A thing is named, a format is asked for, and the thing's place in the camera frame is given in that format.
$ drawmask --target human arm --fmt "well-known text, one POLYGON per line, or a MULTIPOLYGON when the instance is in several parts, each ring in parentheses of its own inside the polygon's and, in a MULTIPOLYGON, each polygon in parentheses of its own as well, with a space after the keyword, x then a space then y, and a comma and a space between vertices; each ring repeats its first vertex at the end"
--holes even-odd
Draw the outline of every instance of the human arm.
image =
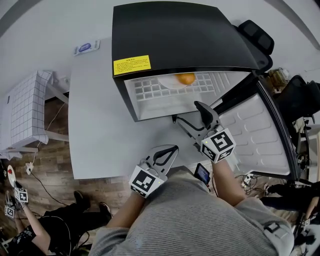
POLYGON ((22 223, 17 211, 14 212, 14 222, 15 222, 16 229, 18 230, 18 234, 20 234, 22 231, 25 230, 25 226, 22 223))
POLYGON ((106 225, 107 228, 130 228, 139 216, 145 199, 135 192, 114 215, 114 217, 106 225))
POLYGON ((23 210, 33 229, 33 232, 35 233, 35 238, 32 239, 32 243, 34 243, 44 254, 47 255, 51 241, 50 235, 27 205, 23 206, 23 210))
POLYGON ((212 171, 219 198, 232 206, 247 198, 225 159, 217 163, 212 162, 212 171))
POLYGON ((319 202, 319 196, 315 196, 314 198, 311 199, 311 202, 310 202, 308 209, 306 210, 306 213, 305 213, 306 220, 308 220, 310 218, 310 215, 312 214, 315 207, 317 207, 318 202, 319 202))

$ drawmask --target cable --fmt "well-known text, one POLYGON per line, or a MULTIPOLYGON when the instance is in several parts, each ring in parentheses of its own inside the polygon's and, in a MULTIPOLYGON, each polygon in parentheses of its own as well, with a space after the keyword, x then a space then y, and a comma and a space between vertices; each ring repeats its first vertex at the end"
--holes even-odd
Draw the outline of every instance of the cable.
POLYGON ((88 235, 88 237, 86 238, 86 240, 85 240, 82 244, 80 244, 80 245, 78 246, 78 244, 79 244, 80 239, 81 239, 82 236, 79 237, 79 241, 78 241, 78 243, 77 243, 77 245, 76 245, 76 249, 79 249, 79 248, 80 248, 81 246, 83 246, 86 242, 88 242, 88 240, 89 240, 89 238, 90 238, 90 234, 89 234, 88 231, 86 231, 86 234, 88 235))
POLYGON ((216 195, 216 197, 218 198, 219 196, 218 196, 218 193, 217 193, 217 191, 216 191, 215 184, 214 184, 214 171, 212 171, 211 183, 212 183, 212 187, 213 187, 213 190, 214 190, 214 192, 215 192, 215 195, 216 195))
POLYGON ((245 192, 245 194, 247 196, 249 196, 252 191, 264 192, 264 194, 266 194, 266 191, 264 189, 255 187, 257 185, 257 183, 258 183, 258 178, 260 176, 255 176, 255 175, 252 176, 251 180, 248 183, 245 182, 245 177, 246 176, 247 175, 238 175, 238 176, 235 177, 235 179, 238 178, 238 177, 242 177, 242 182, 245 184, 245 186, 243 187, 243 190, 244 190, 244 192, 245 192))
POLYGON ((53 218, 58 218, 58 219, 62 220, 63 223, 65 224, 66 228, 68 229, 68 232, 69 232, 69 241, 70 241, 70 251, 69 251, 69 256, 70 256, 70 255, 71 255, 71 250, 72 250, 72 245, 71 245, 70 229, 69 229, 67 223, 66 223, 62 218, 60 218, 60 217, 58 217, 58 216, 43 216, 43 218, 47 218, 47 217, 53 217, 53 218))
MULTIPOLYGON (((46 131, 48 131, 49 127, 51 126, 51 124, 53 123, 53 121, 57 118, 58 114, 60 113, 61 109, 64 107, 64 105, 66 105, 66 103, 63 103, 62 106, 60 107, 60 109, 58 110, 58 112, 56 113, 56 115, 54 116, 54 118, 51 120, 51 122, 49 123, 48 127, 45 129, 46 131)), ((41 141, 39 141, 38 145, 36 146, 36 148, 39 148, 41 141)), ((37 152, 34 152, 34 156, 33 156, 33 161, 32 164, 35 162, 36 159, 36 154, 37 152)))
POLYGON ((181 121, 185 122, 188 126, 190 126, 192 129, 196 130, 197 132, 200 132, 203 129, 205 129, 204 127, 201 127, 201 128, 194 127, 191 123, 189 123, 186 119, 184 119, 182 117, 177 116, 176 119, 180 119, 181 121))
POLYGON ((47 192, 47 194, 48 194, 53 200, 55 200, 55 201, 58 202, 59 204, 62 204, 62 205, 64 205, 64 206, 68 206, 67 204, 65 204, 65 203, 63 203, 63 202, 60 202, 60 201, 58 201, 57 199, 53 198, 53 196, 46 190, 46 188, 45 188, 45 186, 42 184, 41 180, 38 179, 32 172, 31 172, 31 174, 33 175, 33 177, 35 177, 35 178, 41 183, 41 185, 42 185, 42 187, 44 188, 45 192, 47 192))

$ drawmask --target black office chair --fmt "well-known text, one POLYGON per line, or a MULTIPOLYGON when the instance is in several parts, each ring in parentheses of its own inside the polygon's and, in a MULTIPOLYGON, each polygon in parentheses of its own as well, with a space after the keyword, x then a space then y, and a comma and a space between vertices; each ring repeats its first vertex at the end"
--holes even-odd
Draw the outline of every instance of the black office chair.
POLYGON ((270 55, 274 50, 275 41, 252 20, 245 21, 239 27, 235 26, 235 29, 241 35, 258 64, 259 71, 257 75, 268 71, 274 64, 270 55))
POLYGON ((275 99, 286 124, 320 111, 320 84, 295 75, 275 99))

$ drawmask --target power strip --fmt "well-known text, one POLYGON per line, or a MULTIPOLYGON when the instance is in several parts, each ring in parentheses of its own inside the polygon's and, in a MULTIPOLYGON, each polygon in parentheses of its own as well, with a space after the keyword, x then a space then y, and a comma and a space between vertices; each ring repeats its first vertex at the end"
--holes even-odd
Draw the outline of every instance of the power strip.
POLYGON ((243 182, 241 183, 241 186, 244 188, 247 186, 247 184, 249 184, 249 182, 251 181, 253 177, 253 174, 248 173, 247 175, 244 176, 243 182))

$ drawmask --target fridge door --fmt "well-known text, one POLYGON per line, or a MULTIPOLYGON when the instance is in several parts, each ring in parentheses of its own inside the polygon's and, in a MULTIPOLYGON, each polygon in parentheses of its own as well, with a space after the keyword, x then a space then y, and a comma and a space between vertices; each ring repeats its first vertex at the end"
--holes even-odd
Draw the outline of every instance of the fridge door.
POLYGON ((235 142, 235 164, 242 174, 288 177, 297 180, 301 170, 288 129, 271 95, 256 79, 254 86, 231 91, 217 107, 221 124, 235 142))

